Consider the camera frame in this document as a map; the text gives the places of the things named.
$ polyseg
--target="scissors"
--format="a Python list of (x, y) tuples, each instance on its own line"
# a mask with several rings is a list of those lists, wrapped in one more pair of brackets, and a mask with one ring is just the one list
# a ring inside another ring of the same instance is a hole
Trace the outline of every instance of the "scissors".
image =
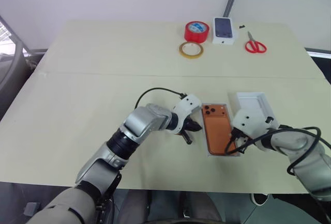
[(267, 51), (267, 47), (261, 42), (253, 39), (253, 36), (250, 34), (250, 32), (248, 32), (248, 37), (249, 41), (245, 44), (246, 51), (250, 53), (265, 53)]

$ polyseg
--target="floor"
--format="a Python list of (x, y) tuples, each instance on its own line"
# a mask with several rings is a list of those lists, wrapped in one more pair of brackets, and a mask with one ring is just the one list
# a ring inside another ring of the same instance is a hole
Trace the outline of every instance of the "floor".
[[(27, 202), (40, 202), (45, 207), (66, 187), (12, 184), (0, 182), (0, 224), (25, 224), (30, 218), (23, 215)], [(118, 189), (114, 194), (116, 223), (119, 210), (128, 190)], [(264, 206), (257, 207), (249, 194), (208, 193), (223, 221), (228, 223), (262, 224), (292, 223), (318, 224), (307, 213), (278, 199), (270, 197)], [(153, 191), (148, 220), (177, 217), (178, 191)]]

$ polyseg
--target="smartphone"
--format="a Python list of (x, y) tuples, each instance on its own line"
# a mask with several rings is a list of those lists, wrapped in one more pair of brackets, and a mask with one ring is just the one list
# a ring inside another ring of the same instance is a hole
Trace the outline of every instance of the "smartphone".
[(215, 18), (215, 35), (220, 38), (232, 38), (230, 19)]
[[(203, 104), (202, 116), (209, 153), (212, 155), (225, 155), (225, 147), (231, 137), (231, 124), (226, 105)], [(236, 149), (234, 142), (229, 150), (233, 149)]]

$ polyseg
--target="small black object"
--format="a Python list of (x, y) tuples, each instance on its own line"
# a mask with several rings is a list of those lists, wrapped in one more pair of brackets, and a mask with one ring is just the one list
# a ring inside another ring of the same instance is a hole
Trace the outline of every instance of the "small black object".
[(290, 126), (288, 126), (288, 125), (279, 125), (279, 127), (278, 127), (279, 129), (285, 129), (285, 128), (293, 128), (293, 127), (290, 127)]
[(184, 130), (182, 130), (180, 132), (180, 134), (183, 136), (184, 140), (186, 141), (186, 143), (188, 145), (192, 144), (192, 140), (190, 139), (190, 137), (187, 135), (187, 133)]
[(191, 117), (186, 117), (184, 120), (183, 128), (182, 130), (197, 132), (200, 131), (202, 127), (197, 123), (196, 121), (192, 120)]
[(267, 120), (265, 121), (266, 123), (271, 123), (274, 120), (271, 116), (267, 117)]

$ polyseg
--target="cable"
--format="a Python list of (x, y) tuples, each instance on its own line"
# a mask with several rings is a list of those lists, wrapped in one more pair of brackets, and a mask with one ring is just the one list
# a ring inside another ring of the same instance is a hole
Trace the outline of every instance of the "cable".
[(115, 201), (114, 201), (114, 197), (112, 196), (112, 198), (110, 199), (112, 201), (112, 218), (111, 218), (111, 224), (114, 223), (114, 217), (115, 217)]
[(295, 160), (293, 163), (290, 164), (290, 166), (287, 168), (287, 172), (288, 174), (294, 176), (295, 174), (292, 172), (292, 169), (298, 165), (298, 163), (300, 163), (301, 161), (303, 161), (316, 147), (316, 145), (318, 144), (318, 142), (320, 141), (320, 137), (321, 137), (321, 130), (318, 127), (305, 127), (305, 130), (316, 130), (317, 134), (315, 136), (315, 139), (312, 143), (312, 145), (306, 150), (305, 153), (303, 153), (297, 160)]
[(171, 89), (168, 89), (168, 88), (160, 88), (160, 87), (150, 88), (150, 89), (146, 90), (143, 94), (141, 94), (141, 96), (138, 98), (138, 100), (136, 102), (136, 105), (134, 106), (134, 109), (136, 109), (138, 107), (138, 104), (139, 104), (141, 98), (143, 98), (144, 95), (146, 95), (148, 92), (156, 90), (156, 89), (161, 89), (163, 91), (169, 91), (171, 93), (177, 94), (177, 95), (180, 96), (181, 99), (187, 97), (187, 94), (185, 94), (185, 93), (179, 93), (179, 92), (176, 92), (176, 91), (172, 91)]
[[(321, 138), (321, 130), (318, 127), (306, 127), (304, 128), (305, 130), (302, 129), (297, 129), (297, 128), (286, 128), (286, 129), (278, 129), (278, 130), (274, 130), (268, 133), (265, 133), (264, 135), (261, 135), (253, 140), (247, 141), (244, 145), (237, 147), (236, 149), (232, 150), (232, 151), (228, 151), (229, 146), (227, 146), (225, 148), (225, 154), (232, 154), (235, 152), (238, 152), (244, 148), (247, 148), (250, 145), (255, 144), (256, 142), (258, 142), (259, 140), (262, 140), (266, 137), (272, 136), (276, 133), (281, 133), (281, 132), (302, 132), (305, 133), (307, 135), (311, 135), (313, 137), (315, 137), (315, 140), (313, 141), (312, 145), (307, 149), (307, 151), (301, 156), (299, 157), (296, 161), (294, 161), (293, 163), (290, 164), (290, 166), (287, 168), (287, 172), (290, 175), (294, 175), (294, 173), (291, 171), (293, 169), (294, 166), (296, 166), (298, 163), (300, 163), (302, 160), (304, 160), (312, 151), (313, 149), (316, 147), (316, 145), (318, 144), (319, 140), (321, 140), (325, 145), (327, 145), (329, 148), (331, 148), (331, 145), (329, 143), (327, 143), (324, 139)], [(307, 130), (310, 129), (314, 129), (317, 131), (317, 134), (313, 134)]]
[(330, 148), (330, 150), (331, 150), (331, 144), (330, 144), (330, 143), (326, 142), (326, 140), (324, 140), (324, 139), (322, 139), (322, 138), (320, 138), (320, 141), (321, 141), (324, 145), (326, 145), (328, 148)]
[(325, 218), (326, 218), (326, 221), (331, 224), (331, 216), (329, 216), (329, 214), (326, 212), (326, 210), (324, 209), (324, 207), (322, 206), (322, 204), (316, 200), (315, 198), (313, 198), (316, 202), (316, 204), (320, 207), (321, 211), (325, 214)]
[(230, 141), (228, 142), (227, 146), (225, 147), (225, 154), (227, 154), (227, 150), (229, 150), (231, 144), (236, 140), (234, 136), (231, 136)]

